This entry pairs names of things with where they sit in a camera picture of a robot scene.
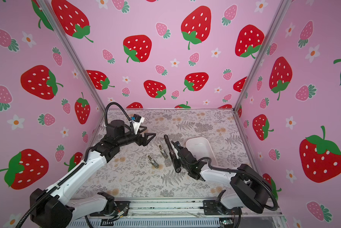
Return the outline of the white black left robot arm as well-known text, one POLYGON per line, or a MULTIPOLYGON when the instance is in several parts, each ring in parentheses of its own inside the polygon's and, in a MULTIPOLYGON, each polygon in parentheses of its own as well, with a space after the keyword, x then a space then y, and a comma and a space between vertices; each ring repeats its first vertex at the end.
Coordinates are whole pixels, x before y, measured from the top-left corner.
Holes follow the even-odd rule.
POLYGON ((147 146, 156 136, 155 133, 148 133, 147 127, 142 126, 142 116, 130 117, 117 102, 110 102, 106 106, 104 121, 106 135, 86 150, 79 164, 48 188, 36 189, 31 194, 30 208, 17 223, 18 228, 22 227, 27 218, 41 228, 65 228, 79 214, 79 209, 70 207, 67 203, 89 177, 109 163, 120 152, 121 147, 132 143, 147 146), (107 114, 113 105, 123 112, 128 125, 122 120, 108 121, 107 114))

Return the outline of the beige eraser block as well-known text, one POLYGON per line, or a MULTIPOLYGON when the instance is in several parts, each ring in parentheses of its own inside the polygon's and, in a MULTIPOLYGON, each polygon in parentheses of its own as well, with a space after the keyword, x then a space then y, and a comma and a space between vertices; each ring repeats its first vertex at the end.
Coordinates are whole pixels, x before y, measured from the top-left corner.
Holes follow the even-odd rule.
POLYGON ((150 155, 148 155, 147 157, 148 157, 148 160, 151 163, 151 165, 154 168, 158 169, 159 168, 159 164, 150 155))

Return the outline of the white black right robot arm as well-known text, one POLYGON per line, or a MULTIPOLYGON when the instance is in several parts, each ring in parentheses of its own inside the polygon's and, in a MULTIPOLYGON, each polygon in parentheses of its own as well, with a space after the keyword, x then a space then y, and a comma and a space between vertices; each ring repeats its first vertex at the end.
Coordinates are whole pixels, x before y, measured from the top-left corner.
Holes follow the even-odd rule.
POLYGON ((218 182, 230 185, 233 189, 230 194, 226 191, 218 196, 217 202, 227 209, 235 207, 247 207, 258 214, 265 209, 276 211, 278 202, 273 194, 272 186, 247 164, 242 164, 236 169, 223 168, 212 165, 212 158, 195 156, 186 147, 180 146, 178 142, 172 146, 177 150, 173 156, 176 170, 184 168, 188 175, 201 181, 218 182))

